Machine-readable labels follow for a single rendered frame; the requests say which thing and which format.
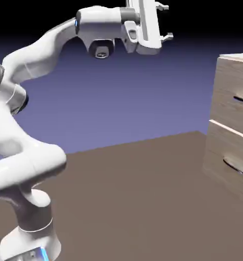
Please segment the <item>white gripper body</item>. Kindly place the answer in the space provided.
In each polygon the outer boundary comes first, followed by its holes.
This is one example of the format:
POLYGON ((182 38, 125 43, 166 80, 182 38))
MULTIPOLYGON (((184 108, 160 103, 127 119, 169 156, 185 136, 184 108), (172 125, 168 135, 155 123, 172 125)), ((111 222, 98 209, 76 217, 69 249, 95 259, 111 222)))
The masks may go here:
POLYGON ((128 0, 128 6, 140 15, 137 26, 138 45, 136 52, 141 55, 156 55, 161 49, 160 32, 155 0, 128 0))

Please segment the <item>wood drawer front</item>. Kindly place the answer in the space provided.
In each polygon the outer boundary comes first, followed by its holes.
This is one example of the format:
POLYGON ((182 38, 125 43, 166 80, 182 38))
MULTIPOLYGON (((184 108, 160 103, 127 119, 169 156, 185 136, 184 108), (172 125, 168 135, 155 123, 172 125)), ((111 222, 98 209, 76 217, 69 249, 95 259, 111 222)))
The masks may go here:
POLYGON ((243 134, 243 102, 234 95, 243 97, 243 61, 218 58, 210 119, 243 134))
POLYGON ((243 174, 225 164, 225 156, 243 161, 243 134, 210 120, 203 170, 243 200, 243 174))

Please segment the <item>light wood cabinet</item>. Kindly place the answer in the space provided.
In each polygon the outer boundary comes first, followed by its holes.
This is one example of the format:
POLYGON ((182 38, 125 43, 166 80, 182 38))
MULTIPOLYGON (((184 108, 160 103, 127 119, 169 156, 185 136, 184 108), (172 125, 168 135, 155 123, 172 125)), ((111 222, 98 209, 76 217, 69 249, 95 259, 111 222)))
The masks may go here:
POLYGON ((217 59, 203 170, 243 200, 243 53, 217 59))

